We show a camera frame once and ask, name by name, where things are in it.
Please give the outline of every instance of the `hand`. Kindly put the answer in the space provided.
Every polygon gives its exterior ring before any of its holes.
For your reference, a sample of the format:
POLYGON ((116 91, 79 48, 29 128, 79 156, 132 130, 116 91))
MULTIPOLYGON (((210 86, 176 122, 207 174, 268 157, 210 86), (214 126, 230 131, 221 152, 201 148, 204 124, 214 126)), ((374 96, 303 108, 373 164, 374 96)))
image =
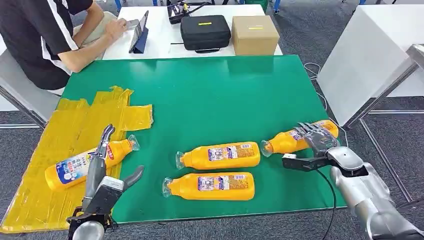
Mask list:
POLYGON ((304 137, 305 142, 312 148, 315 157, 323 157, 328 149, 340 146, 339 141, 326 128, 310 123, 299 122, 300 127, 294 129, 304 137))
POLYGON ((110 37, 113 42, 119 39, 122 34, 127 30, 127 20, 121 18, 118 20, 112 20, 106 24, 104 34, 110 37))

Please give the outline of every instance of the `chair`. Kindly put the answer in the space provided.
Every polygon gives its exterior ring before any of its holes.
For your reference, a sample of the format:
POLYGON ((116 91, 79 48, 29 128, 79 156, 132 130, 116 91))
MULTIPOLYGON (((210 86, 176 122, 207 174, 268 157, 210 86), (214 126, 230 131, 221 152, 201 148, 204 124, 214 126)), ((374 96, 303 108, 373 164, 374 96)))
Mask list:
POLYGON ((43 129, 60 99, 35 86, 7 49, 0 54, 0 95, 43 129))

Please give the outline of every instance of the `green table mat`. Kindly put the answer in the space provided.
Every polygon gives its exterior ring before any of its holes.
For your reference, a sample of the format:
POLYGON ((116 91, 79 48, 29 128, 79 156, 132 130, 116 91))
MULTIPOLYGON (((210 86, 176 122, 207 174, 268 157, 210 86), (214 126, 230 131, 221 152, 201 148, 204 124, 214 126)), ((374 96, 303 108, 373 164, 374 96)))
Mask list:
MULTIPOLYGON (((97 91, 118 85, 134 90, 131 105, 153 104, 150 129, 128 132, 141 145, 122 162, 120 178, 144 165, 142 179, 113 210, 118 223, 171 221, 271 214, 333 207, 327 182, 315 171, 282 167, 281 154, 262 157, 256 167, 178 170, 175 153, 198 146, 273 138, 297 122, 328 116, 297 55, 231 56, 95 61, 73 74, 63 97, 93 101, 97 91), (250 172, 255 196, 249 201, 186 200, 162 196, 165 177, 188 173, 250 172)), ((310 149, 299 151, 310 157, 310 149)), ((329 177, 329 167, 322 169, 329 177)), ((337 206, 344 207, 337 191, 337 206)))

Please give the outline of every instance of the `tablet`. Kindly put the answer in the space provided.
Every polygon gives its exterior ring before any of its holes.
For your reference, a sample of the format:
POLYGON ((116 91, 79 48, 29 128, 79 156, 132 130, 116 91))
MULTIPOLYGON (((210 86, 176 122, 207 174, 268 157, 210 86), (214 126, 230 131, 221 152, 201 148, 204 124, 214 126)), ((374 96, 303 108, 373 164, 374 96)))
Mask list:
POLYGON ((149 10, 146 11, 143 18, 140 20, 140 22, 135 27, 134 36, 132 36, 132 41, 131 41, 131 44, 129 45, 129 53, 130 54, 134 53, 134 49, 136 48, 136 45, 137 45, 137 43, 140 39, 140 36, 142 35, 142 33, 143 33, 143 31, 146 27, 148 15, 149 15, 149 10))

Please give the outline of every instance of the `clear bottle cap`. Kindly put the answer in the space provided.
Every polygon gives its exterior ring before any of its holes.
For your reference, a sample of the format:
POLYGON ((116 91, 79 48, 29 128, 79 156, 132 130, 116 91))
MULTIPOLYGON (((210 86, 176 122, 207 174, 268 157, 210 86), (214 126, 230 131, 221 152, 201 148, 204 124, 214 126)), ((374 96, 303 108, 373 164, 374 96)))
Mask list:
POLYGON ((172 195, 171 189, 168 187, 168 184, 172 182, 172 179, 169 177, 165 177, 165 179, 162 182, 162 194, 165 198, 172 195))
POLYGON ((273 146, 267 140, 260 141, 260 146, 259 147, 260 147, 260 152, 262 153, 262 155, 264 155, 267 158, 269 156, 271 156, 271 154, 274 153, 273 146))
POLYGON ((134 136, 133 134, 131 134, 128 137, 128 141, 129 141, 129 144, 131 144, 131 148, 132 148, 133 151, 140 150, 140 144, 139 144, 139 141, 137 141, 136 136, 134 136))
POLYGON ((182 169, 185 167, 183 162, 184 153, 177 151, 175 154, 175 166, 177 169, 182 169))

